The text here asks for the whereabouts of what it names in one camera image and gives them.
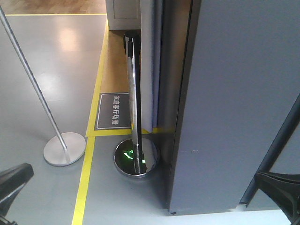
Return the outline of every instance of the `green light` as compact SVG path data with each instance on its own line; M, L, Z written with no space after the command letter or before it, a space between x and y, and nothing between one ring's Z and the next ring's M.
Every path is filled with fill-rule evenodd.
M132 157L130 157L126 152L124 152L124 155L129 158L129 159L133 159Z
M124 153L124 155L127 156L127 158L129 158L129 159L133 159L126 152Z

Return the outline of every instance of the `black object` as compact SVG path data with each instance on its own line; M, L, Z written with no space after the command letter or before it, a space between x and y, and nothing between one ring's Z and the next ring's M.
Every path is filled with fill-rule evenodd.
M300 225L300 175L258 171L255 183L279 206L292 225Z
M17 225L4 217L18 193L33 175L32 166L27 163L0 172L0 225Z

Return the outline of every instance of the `gray cabinet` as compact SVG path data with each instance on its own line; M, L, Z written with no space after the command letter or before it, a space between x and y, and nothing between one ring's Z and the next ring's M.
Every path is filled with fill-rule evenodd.
M197 3L182 45L180 94L173 91L171 97L178 100L173 133L163 121L163 102L158 115L169 137L161 143L169 165L168 207L181 214L223 212L239 204L300 93L299 1L203 0L199 17L193 11ZM172 21L164 17L163 23ZM164 30L163 44L172 35ZM162 48L162 65L168 54ZM161 76L168 85L164 80L174 74ZM290 163L300 159L299 135L274 172L300 173ZM256 206L275 207L267 197Z

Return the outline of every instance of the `wooden floor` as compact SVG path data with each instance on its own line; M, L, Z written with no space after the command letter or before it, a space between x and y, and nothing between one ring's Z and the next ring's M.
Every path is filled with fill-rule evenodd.
M123 30L108 32L101 93L128 92L126 54L123 46L124 32Z
M105 0L0 0L5 14L106 13Z

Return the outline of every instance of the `round metal base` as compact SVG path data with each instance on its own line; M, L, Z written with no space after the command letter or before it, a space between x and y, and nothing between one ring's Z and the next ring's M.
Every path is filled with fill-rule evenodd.
M114 153L114 163L117 169L124 175L129 177L140 178L152 171L158 163L158 151L154 143L146 138L142 138L142 170L143 173L137 174L135 172L135 165L133 161L133 143L131 139L122 141L116 148Z
M48 141L44 148L44 158L53 166L70 165L79 160L85 151L85 139L80 134L67 132L61 135L67 146L67 155L57 136Z

